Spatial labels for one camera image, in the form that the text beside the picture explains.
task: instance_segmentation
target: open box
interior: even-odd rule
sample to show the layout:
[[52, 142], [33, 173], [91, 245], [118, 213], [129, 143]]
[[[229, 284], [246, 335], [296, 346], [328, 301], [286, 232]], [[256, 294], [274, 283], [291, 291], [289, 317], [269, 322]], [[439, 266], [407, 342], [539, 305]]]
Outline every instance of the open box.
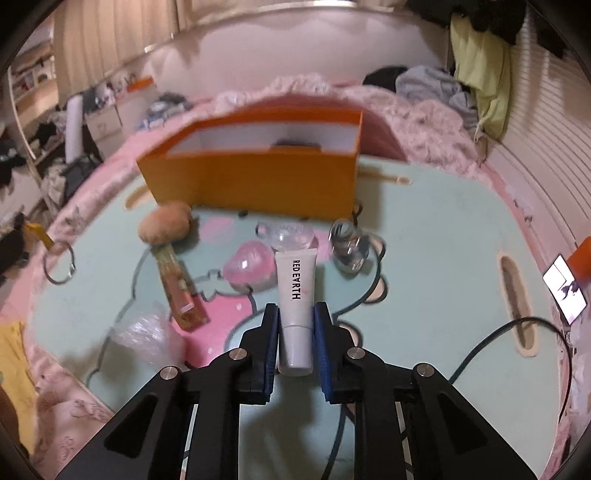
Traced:
[[348, 218], [362, 112], [249, 108], [197, 121], [138, 160], [158, 203]]

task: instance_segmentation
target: gray clothing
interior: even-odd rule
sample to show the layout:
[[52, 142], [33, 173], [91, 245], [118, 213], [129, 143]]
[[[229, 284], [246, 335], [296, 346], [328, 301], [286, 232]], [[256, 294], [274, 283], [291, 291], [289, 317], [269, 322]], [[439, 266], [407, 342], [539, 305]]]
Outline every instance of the gray clothing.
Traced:
[[423, 65], [412, 67], [396, 78], [396, 93], [412, 102], [439, 100], [462, 116], [466, 130], [478, 124], [474, 98], [462, 90], [460, 82], [443, 70]]

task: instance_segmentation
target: white tube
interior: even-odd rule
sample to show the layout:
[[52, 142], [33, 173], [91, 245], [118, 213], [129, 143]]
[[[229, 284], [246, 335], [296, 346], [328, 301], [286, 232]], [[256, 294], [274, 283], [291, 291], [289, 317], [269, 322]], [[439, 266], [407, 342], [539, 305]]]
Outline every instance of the white tube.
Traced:
[[281, 313], [279, 372], [288, 377], [303, 377], [314, 370], [312, 307], [317, 254], [315, 248], [275, 254]]
[[66, 163], [84, 153], [82, 122], [82, 95], [75, 95], [68, 100], [66, 111]]

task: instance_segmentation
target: phone screen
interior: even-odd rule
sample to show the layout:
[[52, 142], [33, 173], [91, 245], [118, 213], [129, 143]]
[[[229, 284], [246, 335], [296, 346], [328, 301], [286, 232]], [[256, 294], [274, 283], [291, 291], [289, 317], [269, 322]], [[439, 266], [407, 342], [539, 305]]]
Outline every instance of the phone screen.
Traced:
[[587, 301], [562, 255], [559, 255], [546, 271], [544, 282], [552, 292], [566, 321], [571, 325], [581, 315]]

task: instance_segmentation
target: fluffy pink blanket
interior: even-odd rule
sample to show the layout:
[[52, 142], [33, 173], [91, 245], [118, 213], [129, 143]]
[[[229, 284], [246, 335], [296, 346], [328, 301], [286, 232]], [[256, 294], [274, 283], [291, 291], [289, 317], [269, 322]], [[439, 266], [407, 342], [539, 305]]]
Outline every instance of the fluffy pink blanket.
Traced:
[[[333, 86], [315, 74], [280, 77], [256, 92], [226, 92], [199, 102], [194, 109], [169, 120], [158, 130], [136, 133], [76, 193], [55, 219], [49, 234], [53, 238], [75, 243], [85, 226], [138, 175], [136, 159], [182, 126], [246, 106], [286, 103], [346, 105], [362, 109], [362, 153], [426, 163], [479, 181], [496, 191], [511, 208], [541, 266], [538, 245], [523, 220], [522, 212], [505, 192], [500, 177], [491, 169], [478, 166], [474, 145], [456, 112], [434, 100], [411, 104], [376, 87]], [[29, 318], [36, 299], [46, 285], [40, 259], [38, 252], [22, 272], [7, 301], [9, 309], [18, 312], [21, 318]], [[112, 413], [29, 337], [25, 343], [39, 393], [38, 445], [32, 459], [43, 477], [53, 479], [110, 419]], [[560, 422], [556, 445], [543, 478], [549, 478], [556, 471], [568, 428], [565, 417]]]

